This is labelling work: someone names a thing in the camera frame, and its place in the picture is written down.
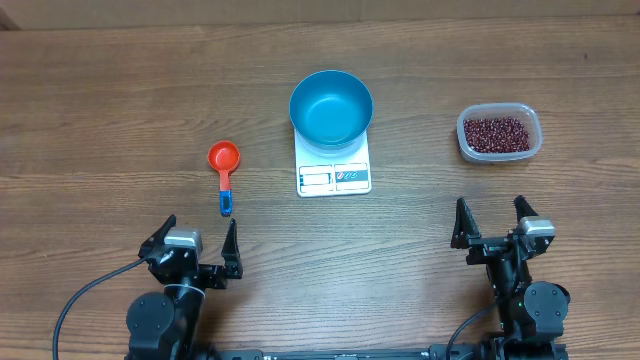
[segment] blue bowl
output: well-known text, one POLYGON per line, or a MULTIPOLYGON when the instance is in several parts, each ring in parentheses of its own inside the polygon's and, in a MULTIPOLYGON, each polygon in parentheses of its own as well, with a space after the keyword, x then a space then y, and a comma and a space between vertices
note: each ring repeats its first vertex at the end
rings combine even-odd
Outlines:
POLYGON ((339 148, 367 130, 373 118, 373 98, 357 77, 338 70, 320 71, 293 90, 289 116, 309 142, 339 148))

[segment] blue handle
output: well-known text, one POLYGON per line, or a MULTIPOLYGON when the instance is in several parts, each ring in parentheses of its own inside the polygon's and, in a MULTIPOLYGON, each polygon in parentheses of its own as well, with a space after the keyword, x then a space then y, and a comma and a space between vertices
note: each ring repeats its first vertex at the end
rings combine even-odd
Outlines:
POLYGON ((220 191, 220 214, 222 216, 231 216, 233 210, 233 199, 231 198, 231 190, 220 191))

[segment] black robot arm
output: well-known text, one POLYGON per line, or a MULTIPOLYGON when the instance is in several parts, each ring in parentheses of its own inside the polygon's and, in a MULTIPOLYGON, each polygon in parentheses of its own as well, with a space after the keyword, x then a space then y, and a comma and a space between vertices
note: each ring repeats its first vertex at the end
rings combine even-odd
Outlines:
POLYGON ((505 236, 483 238, 463 198, 458 199, 451 247, 468 249, 467 264, 485 264, 498 302, 501 332, 476 349, 480 359, 566 359, 562 336, 569 293, 548 282, 532 282, 527 260, 547 251, 555 237, 550 219, 538 216, 523 196, 514 200, 518 224, 505 236))
POLYGON ((175 225, 171 215, 140 247, 138 256, 146 259, 149 271, 165 288, 163 293, 140 296, 129 307, 126 360, 194 358, 193 340, 206 289, 225 289, 227 279, 242 278, 235 220, 222 247, 224 265, 200 264, 200 232, 175 225))

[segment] measuring cup handle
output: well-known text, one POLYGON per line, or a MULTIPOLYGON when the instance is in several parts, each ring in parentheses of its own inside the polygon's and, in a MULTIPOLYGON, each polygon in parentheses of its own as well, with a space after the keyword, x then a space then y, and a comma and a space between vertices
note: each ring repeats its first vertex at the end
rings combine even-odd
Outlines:
POLYGON ((228 171, 219 171, 220 173, 220 191, 231 190, 231 180, 229 180, 228 171))
POLYGON ((220 191, 220 214, 222 216, 231 216, 233 210, 233 198, 231 190, 220 191))

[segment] bowl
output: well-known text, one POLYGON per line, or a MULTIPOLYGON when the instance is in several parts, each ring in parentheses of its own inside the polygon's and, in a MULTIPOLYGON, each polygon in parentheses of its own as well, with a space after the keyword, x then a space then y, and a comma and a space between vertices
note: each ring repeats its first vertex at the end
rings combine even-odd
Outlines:
POLYGON ((535 155, 542 147, 542 128, 540 120, 536 112, 529 106, 520 103, 495 103, 473 105, 466 108, 458 117, 458 143, 460 144, 460 153, 465 160, 482 164, 482 163, 500 163, 508 161, 524 160, 535 155), (518 118, 524 128, 529 133, 529 146, 527 151, 510 152, 510 153, 481 153, 477 152, 467 142, 464 133, 465 119, 485 119, 485 118, 518 118))
POLYGON ((373 98, 357 77, 339 70, 309 75, 293 90, 289 116, 296 131, 320 148, 342 148, 373 118, 373 98))

